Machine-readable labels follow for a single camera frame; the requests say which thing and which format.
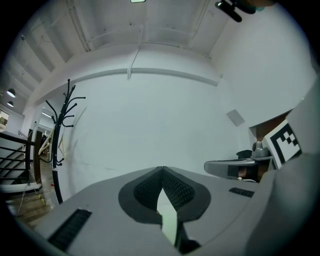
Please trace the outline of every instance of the wooden floor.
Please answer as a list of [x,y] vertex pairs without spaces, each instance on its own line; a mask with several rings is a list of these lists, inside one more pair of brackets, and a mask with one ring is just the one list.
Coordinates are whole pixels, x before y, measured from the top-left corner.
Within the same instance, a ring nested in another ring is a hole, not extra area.
[[[58,204],[56,200],[55,188],[52,186],[53,176],[52,176],[52,167],[51,163],[46,163],[40,161],[40,170],[41,170],[41,180],[42,180],[42,188],[37,191],[39,195],[41,195],[45,201],[48,202],[49,206],[46,206],[42,200],[38,197],[35,191],[28,192],[23,197],[23,202],[21,205],[21,209],[19,211],[19,215],[17,216],[23,223],[27,226],[34,228],[39,221]],[[33,166],[31,163],[31,175],[33,175]],[[16,216],[20,203],[22,200],[21,195],[11,195],[7,198],[6,203],[11,211],[11,213]]]

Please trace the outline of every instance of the ceiling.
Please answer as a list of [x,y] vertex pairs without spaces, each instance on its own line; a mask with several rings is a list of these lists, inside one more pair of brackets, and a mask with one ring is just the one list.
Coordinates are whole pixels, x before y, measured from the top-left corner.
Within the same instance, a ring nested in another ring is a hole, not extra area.
[[49,1],[17,35],[0,71],[0,92],[14,88],[14,103],[26,101],[59,65],[112,45],[162,43],[208,56],[229,19],[215,2]]

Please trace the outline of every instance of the white wall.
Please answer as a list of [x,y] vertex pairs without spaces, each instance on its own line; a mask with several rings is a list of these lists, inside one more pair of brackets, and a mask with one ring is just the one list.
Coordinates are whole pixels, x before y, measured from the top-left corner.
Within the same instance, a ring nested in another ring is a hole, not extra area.
[[14,135],[18,135],[18,132],[22,130],[22,124],[24,122],[25,117],[1,104],[0,104],[0,109],[9,114],[9,119],[6,124],[5,131]]
[[[57,89],[61,87],[66,91],[68,79],[73,85],[94,77],[126,74],[137,48],[137,44],[117,45],[70,59],[41,82],[28,99],[24,111],[56,96]],[[210,59],[186,49],[161,44],[142,44],[132,73],[184,76],[212,85],[217,85],[220,79]]]
[[166,75],[134,74],[127,80],[118,74],[79,82],[73,96],[86,99],[77,100],[71,113],[76,116],[66,122],[75,127],[64,132],[66,161],[58,169],[63,198],[149,167],[206,174],[206,161],[236,156],[235,126],[221,109],[215,86]]
[[248,127],[293,109],[316,79],[302,32],[278,5],[228,21],[211,52]]

